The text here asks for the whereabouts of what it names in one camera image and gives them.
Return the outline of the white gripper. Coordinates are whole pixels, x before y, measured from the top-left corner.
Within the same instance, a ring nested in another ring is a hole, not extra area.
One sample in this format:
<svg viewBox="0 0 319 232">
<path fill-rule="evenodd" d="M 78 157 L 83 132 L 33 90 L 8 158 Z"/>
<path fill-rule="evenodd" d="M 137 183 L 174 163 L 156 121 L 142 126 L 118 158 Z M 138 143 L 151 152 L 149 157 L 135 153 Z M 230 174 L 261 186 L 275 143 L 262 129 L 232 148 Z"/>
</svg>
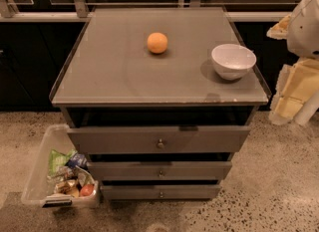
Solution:
<svg viewBox="0 0 319 232">
<path fill-rule="evenodd" d="M 272 26 L 266 36 L 285 40 L 291 15 L 283 17 Z M 282 125 L 294 119 L 307 102 L 319 90 L 319 61 L 300 58 L 290 69 L 282 97 L 276 94 L 270 105 L 269 119 L 273 124 Z"/>
</svg>

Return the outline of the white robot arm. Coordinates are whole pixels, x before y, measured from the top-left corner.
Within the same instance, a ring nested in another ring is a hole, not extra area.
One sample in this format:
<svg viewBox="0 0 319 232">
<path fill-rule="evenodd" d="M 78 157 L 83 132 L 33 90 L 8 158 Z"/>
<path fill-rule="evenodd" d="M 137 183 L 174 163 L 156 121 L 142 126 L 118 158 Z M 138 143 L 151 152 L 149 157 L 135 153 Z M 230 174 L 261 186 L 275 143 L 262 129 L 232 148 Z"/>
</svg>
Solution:
<svg viewBox="0 0 319 232">
<path fill-rule="evenodd" d="M 299 57 L 279 73 L 269 119 L 277 125 L 292 120 L 304 125 L 319 107 L 319 0 L 301 0 L 267 36 L 285 39 L 288 51 Z"/>
</svg>

